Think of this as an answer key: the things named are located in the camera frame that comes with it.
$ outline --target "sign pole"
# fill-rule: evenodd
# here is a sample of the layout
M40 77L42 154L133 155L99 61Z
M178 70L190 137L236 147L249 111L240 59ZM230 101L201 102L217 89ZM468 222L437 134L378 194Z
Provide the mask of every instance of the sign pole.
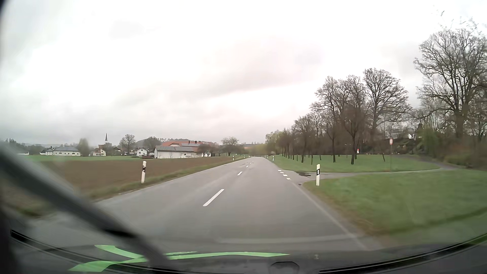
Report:
M390 144L390 147L391 147L391 152L389 152L389 163L390 163L390 167L389 167L389 172L392 172L393 171L393 139L389 139L389 144Z
M147 166L147 162L143 161L142 162L142 178L140 179L141 184L143 184L144 181L146 180L146 166Z
M316 186L319 186L319 164L316 165Z

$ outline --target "cloud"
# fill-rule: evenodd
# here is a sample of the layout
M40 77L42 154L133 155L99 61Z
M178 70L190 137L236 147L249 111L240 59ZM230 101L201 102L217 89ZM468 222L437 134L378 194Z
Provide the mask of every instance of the cloud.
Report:
M421 75L412 61L438 29L434 13L475 8L433 0L9 5L0 137L37 143L98 143L105 133L112 143L126 133L264 141L308 111L326 76L369 67L400 78L413 101Z
M109 37L112 39L132 38L144 33L144 27L128 20L117 20L113 23L109 31Z

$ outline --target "red roof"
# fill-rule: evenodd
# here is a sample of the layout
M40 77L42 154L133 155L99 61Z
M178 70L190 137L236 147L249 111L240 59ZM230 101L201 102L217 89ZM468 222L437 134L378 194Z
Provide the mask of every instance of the red roof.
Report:
M160 144L161 146L165 146L165 147L169 147L170 145L172 144L178 144L179 146L181 146L182 143L188 143L188 141L167 141L167 142L162 142L162 144Z

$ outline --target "farm building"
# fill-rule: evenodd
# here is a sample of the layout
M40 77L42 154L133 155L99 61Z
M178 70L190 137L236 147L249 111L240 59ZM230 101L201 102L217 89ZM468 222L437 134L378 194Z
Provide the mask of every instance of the farm building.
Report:
M119 148L119 147L114 147L113 148L113 155L114 156L119 156L119 155L122 155L122 149Z
M195 158L201 157L201 153L196 153L192 147L187 146L155 146L154 158Z
M137 156L146 156L149 153L149 150L147 148L139 147L135 149L135 153Z
M54 155L54 148L53 147L49 147L49 148L46 148L46 149L43 149L41 152L39 152L40 155Z
M54 156L81 156L76 147L64 146L54 149Z
M99 147L95 148L94 151L92 152L92 156L106 156L106 155L107 152Z
M163 142L161 144L161 146L164 146L164 147L181 147L181 148L191 148L192 149L192 154L191 155L186 155L186 157L206 157L206 156L209 156L209 155L205 155L203 153L198 153L198 147L201 145L201 144L206 144L206 143L210 143L210 142L201 142L201 141L167 141L167 142Z

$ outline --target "grass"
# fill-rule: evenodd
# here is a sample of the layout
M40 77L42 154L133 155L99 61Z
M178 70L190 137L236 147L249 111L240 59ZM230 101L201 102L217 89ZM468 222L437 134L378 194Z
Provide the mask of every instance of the grass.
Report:
M301 163L301 157L298 161L296 158L293 160L280 155L274 156L274 163L285 170L294 170L300 172L312 172L316 171L316 165L320 164L321 172L383 172L390 171L390 158L385 156L386 161L382 159L382 155L358 155L355 160L355 164L351 165L351 156L348 157L341 155L335 157L336 162L333 163L333 156L322 155L321 161L319 156L313 156L313 165L311 164L311 158L304 157L304 163ZM411 171L411 170L429 170L438 169L439 166L433 163L420 162L413 158L406 157L393 157L392 158L392 171Z
M33 162L44 162L44 161L113 161L113 160L141 160L141 158L132 158L131 156L91 156L91 157L81 157L81 156L46 156L46 155L28 155L22 156L23 158L33 161Z
M324 179L319 187L314 181L304 186L365 232L371 235L402 233L399 240L411 242L412 234L401 237L417 229L443 226L442 233L448 231L450 238L475 230L471 223L463 220L487 213L486 178L485 171L458 169L360 175ZM457 222L455 226L445 228L454 222ZM475 222L479 231L487 232L487 219L476 218Z

